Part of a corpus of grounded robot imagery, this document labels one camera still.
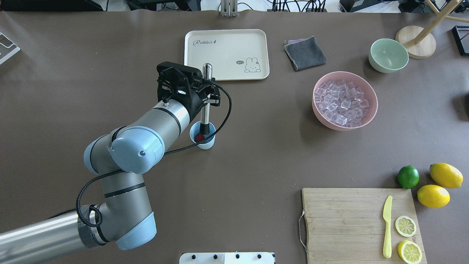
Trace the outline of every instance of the knife handle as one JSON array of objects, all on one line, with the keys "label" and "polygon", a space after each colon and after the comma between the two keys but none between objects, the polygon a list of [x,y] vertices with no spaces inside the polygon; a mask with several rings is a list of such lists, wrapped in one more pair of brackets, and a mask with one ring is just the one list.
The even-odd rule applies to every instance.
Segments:
[{"label": "knife handle", "polygon": [[383,243],[383,256],[385,258],[391,257],[391,224],[386,222],[386,232],[384,234],[384,243]]}]

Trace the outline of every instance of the ice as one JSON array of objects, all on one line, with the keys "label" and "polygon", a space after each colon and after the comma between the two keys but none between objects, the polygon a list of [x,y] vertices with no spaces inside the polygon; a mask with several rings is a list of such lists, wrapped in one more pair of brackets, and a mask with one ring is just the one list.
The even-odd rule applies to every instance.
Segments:
[{"label": "ice", "polygon": [[344,108],[344,109],[349,109],[351,103],[352,103],[352,102],[350,102],[349,100],[343,100],[343,101],[342,101],[342,104],[340,104],[340,107],[342,107],[342,108]]},{"label": "ice", "polygon": [[327,120],[344,127],[357,127],[362,125],[370,106],[364,96],[353,82],[328,80],[316,89],[313,100]]}]

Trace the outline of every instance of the white floor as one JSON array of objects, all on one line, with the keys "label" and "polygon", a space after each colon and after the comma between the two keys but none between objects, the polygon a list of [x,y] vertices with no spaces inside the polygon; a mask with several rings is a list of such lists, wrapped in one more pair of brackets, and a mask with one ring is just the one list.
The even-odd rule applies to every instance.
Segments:
[{"label": "white floor", "polygon": [[[106,9],[106,3],[108,0],[94,0],[94,1],[100,4],[104,10]],[[245,4],[248,4],[254,10],[266,11],[267,9],[272,9],[271,2],[272,0],[238,0],[238,11],[250,9]],[[288,3],[288,7],[290,8],[290,11],[298,12],[298,5],[294,3],[293,0],[288,0],[288,2],[290,2]],[[306,5],[306,3],[307,1],[304,1],[304,0],[298,1],[300,8],[303,8]],[[441,7],[445,3],[445,0],[437,0],[436,3],[438,7]],[[220,0],[202,0],[201,1],[202,10],[217,10],[219,8],[219,5],[220,5]],[[163,9],[164,6],[162,4],[159,4],[159,6],[160,7],[158,7],[158,10],[162,9],[162,11],[172,11],[171,9],[168,9],[168,8],[177,9],[177,6],[173,3],[168,3],[166,5],[168,8],[166,9]],[[377,5],[359,10],[357,12],[400,13],[398,6],[399,6],[398,1],[392,1],[390,3],[379,3]],[[341,12],[339,8],[339,0],[325,0],[325,8],[328,12]],[[109,0],[107,10],[108,11],[130,11],[125,0]]]}]

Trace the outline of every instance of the light blue joint cap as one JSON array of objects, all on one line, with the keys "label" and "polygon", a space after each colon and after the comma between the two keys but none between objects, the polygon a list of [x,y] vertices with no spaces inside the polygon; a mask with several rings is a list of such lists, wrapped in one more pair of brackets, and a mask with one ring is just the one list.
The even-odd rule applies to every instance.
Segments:
[{"label": "light blue joint cap", "polygon": [[132,126],[111,144],[111,157],[124,171],[143,174],[157,164],[165,153],[162,137],[151,128]]},{"label": "light blue joint cap", "polygon": [[93,150],[93,147],[94,147],[94,144],[96,144],[96,141],[100,140],[102,137],[104,136],[100,136],[99,138],[97,138],[95,141],[91,142],[91,144],[89,144],[86,149],[85,149],[85,153],[83,153],[83,162],[85,162],[85,166],[86,168],[91,171],[92,173],[96,174],[96,175],[99,175],[99,173],[97,171],[94,170],[93,166],[91,165],[91,151]]},{"label": "light blue joint cap", "polygon": [[151,212],[142,222],[132,228],[132,230],[127,232],[123,237],[119,238],[116,244],[120,250],[133,249],[152,240],[155,235],[155,216],[153,212]]}]

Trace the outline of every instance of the brown tabletop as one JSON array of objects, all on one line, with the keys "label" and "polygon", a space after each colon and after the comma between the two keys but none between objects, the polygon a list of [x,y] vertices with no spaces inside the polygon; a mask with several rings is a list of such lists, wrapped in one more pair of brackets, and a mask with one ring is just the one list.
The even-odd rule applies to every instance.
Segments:
[{"label": "brown tabletop", "polygon": [[[210,150],[165,156],[144,175],[158,233],[120,251],[114,243],[50,263],[178,263],[184,252],[275,252],[277,263],[306,263],[298,240],[303,187],[399,188],[398,170],[413,165],[418,187],[433,184],[432,163],[450,163],[469,177],[467,57],[444,21],[432,32],[435,54],[410,59],[393,74],[368,63],[371,44],[432,14],[241,12],[8,13],[0,32],[22,50],[0,65],[0,233],[74,207],[94,177],[83,151],[100,135],[130,124],[157,102],[164,61],[183,63],[192,30],[256,28],[267,35],[270,75],[221,84],[233,112]],[[327,63],[295,72],[288,39],[316,36]],[[351,132],[323,126],[311,109],[312,88],[344,70],[374,87],[379,108]],[[219,125],[227,100],[212,108]],[[171,149],[189,145],[188,129]],[[412,190],[428,263],[469,258],[469,187],[450,189],[451,202],[429,209]],[[99,183],[82,204],[101,203]]]}]

